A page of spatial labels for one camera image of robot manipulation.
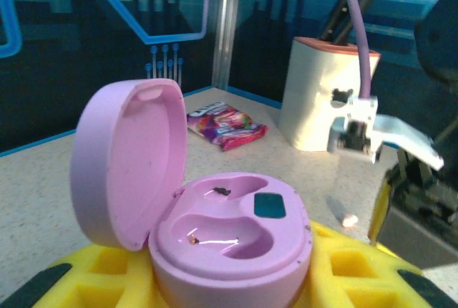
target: speckled white countertop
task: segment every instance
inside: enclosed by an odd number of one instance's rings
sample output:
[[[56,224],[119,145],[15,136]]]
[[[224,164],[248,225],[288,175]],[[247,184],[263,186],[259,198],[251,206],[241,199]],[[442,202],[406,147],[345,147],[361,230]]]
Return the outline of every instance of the speckled white countertop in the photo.
[[[313,220],[367,241],[374,200],[386,171],[396,162],[394,150],[376,165],[328,153],[305,153],[291,147],[276,128],[278,110],[217,89],[185,98],[188,111],[224,101],[270,127],[251,144],[220,152],[189,132],[184,182],[202,175],[243,171],[271,175],[293,186]],[[73,136],[0,158],[0,302],[53,261],[86,246],[69,192]],[[344,231],[330,211],[329,198],[359,217]],[[458,300],[458,265],[427,271],[427,276]]]

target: candy wrapper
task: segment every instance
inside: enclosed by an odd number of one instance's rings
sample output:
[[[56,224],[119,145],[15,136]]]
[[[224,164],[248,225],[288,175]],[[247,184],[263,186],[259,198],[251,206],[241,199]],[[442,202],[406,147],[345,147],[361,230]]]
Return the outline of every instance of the candy wrapper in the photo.
[[[267,125],[254,123],[250,116],[224,102],[214,102],[187,115],[187,126],[223,151],[265,135]]]

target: yellow foam holder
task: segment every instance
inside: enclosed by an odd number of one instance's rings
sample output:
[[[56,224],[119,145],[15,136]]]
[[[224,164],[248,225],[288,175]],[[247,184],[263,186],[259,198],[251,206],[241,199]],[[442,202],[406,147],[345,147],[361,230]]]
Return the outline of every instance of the yellow foam holder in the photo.
[[[311,265],[293,308],[431,307],[397,272],[421,270],[319,223],[311,225]],[[52,266],[64,263],[72,268],[34,308],[168,308],[147,249],[90,245]]]

